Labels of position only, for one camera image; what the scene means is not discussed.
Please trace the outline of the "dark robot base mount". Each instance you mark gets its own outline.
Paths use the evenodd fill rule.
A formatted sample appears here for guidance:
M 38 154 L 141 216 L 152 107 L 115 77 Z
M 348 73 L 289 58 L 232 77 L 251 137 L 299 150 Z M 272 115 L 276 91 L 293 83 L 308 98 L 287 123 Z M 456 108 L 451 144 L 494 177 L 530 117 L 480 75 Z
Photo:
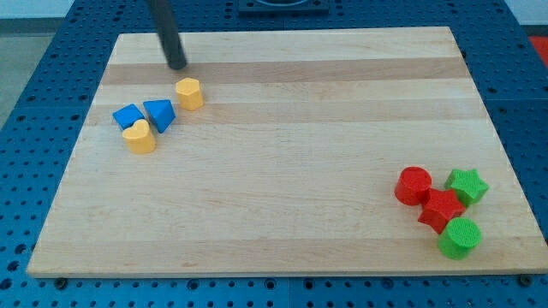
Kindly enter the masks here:
M 328 13 L 330 0 L 237 0 L 240 15 Z

